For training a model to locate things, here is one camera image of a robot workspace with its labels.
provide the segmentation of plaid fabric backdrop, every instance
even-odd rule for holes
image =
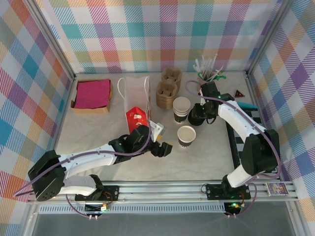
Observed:
[[[269,127],[280,136],[292,180],[315,235],[315,3],[296,0],[254,72]]]
[[[79,73],[244,70],[281,0],[37,0]]]
[[[17,235],[27,196],[12,194],[52,149],[70,79],[22,0],[0,2],[0,236]]]

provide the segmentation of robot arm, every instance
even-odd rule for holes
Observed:
[[[258,131],[263,132],[275,146],[277,153],[280,153],[279,136],[275,130],[266,130],[257,124],[238,106],[230,94],[220,94],[214,82],[203,84],[200,94],[219,98],[226,103],[202,98],[201,102],[196,103],[189,113],[189,122],[193,125],[201,125],[204,120],[213,119],[211,122],[213,123],[216,117],[220,117],[232,126],[244,142],[244,149],[240,157],[241,165],[223,177],[221,188],[225,195],[247,183],[253,176],[276,168],[277,159],[267,141]]]
[[[148,144],[139,153],[137,151],[148,140],[149,128],[145,125],[140,125],[130,135],[122,135],[103,146],[88,151],[61,155],[57,155],[54,150],[46,152],[28,172],[32,181],[45,170],[51,169],[32,184],[36,199],[40,202],[46,201],[58,194],[80,194],[97,199],[102,194],[103,189],[98,176],[80,177],[75,176],[75,174],[99,166],[115,165],[147,151],[150,151],[154,156],[167,156],[171,152],[172,146],[167,143],[162,143],[160,146],[156,142],[158,135],[162,135],[164,132],[164,126],[152,121],[150,125],[151,137]],[[75,156],[79,158],[68,161]]]

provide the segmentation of red gift box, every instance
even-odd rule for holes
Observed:
[[[142,124],[148,126],[146,113],[138,107],[134,107],[126,112],[126,117],[129,133],[132,133],[134,129],[138,128]]]

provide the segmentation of red warning sign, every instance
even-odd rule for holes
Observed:
[[[245,95],[236,90],[234,97],[245,97]]]

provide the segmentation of pink napkin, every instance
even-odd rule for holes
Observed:
[[[78,91],[74,108],[95,109],[108,104],[110,80],[88,81],[78,83]]]

